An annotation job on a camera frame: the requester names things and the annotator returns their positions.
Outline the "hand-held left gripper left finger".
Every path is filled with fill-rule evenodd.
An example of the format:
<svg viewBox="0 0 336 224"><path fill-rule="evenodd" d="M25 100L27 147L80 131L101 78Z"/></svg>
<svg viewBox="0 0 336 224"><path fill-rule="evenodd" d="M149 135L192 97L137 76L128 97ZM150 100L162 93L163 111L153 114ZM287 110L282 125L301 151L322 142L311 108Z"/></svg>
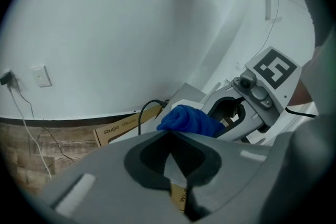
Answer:
<svg viewBox="0 0 336 224"><path fill-rule="evenodd" d="M152 138L143 134L100 147L54 177L39 194L40 209L48 223L189 223L172 203L168 191L152 190L135 182L124 167L132 147ZM64 217L55 209L83 174L95 181L84 184L88 192L72 215Z"/></svg>

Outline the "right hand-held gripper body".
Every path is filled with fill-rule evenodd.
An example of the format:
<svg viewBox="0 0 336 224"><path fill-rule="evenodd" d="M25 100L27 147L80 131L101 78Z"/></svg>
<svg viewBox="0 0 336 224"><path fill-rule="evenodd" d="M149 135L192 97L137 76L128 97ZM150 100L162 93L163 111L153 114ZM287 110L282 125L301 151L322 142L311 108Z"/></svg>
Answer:
<svg viewBox="0 0 336 224"><path fill-rule="evenodd" d="M258 114L262 123L257 130L265 133L287 107L302 68L274 47L253 57L245 67L232 86Z"/></svg>

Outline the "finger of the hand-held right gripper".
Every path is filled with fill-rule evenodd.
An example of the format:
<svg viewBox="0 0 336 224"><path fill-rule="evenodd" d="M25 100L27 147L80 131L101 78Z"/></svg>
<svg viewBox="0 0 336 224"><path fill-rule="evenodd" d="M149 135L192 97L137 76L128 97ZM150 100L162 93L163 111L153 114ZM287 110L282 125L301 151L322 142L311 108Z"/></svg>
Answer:
<svg viewBox="0 0 336 224"><path fill-rule="evenodd" d="M207 115L219 114L233 115L236 111L237 100L243 96L233 87L225 86L210 95L202 111Z"/></svg>
<svg viewBox="0 0 336 224"><path fill-rule="evenodd" d="M238 119L214 135L223 141L237 141L260 128L264 122L249 104L238 105Z"/></svg>

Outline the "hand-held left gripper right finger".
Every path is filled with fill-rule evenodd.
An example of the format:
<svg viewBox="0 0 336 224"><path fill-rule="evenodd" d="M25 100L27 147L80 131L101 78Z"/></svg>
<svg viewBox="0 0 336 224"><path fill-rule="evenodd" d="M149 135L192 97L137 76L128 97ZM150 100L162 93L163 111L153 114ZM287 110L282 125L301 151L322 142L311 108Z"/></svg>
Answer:
<svg viewBox="0 0 336 224"><path fill-rule="evenodd" d="M271 184L261 172L269 148L176 132L169 139L169 167L186 187L185 211L170 213L170 223L262 223Z"/></svg>

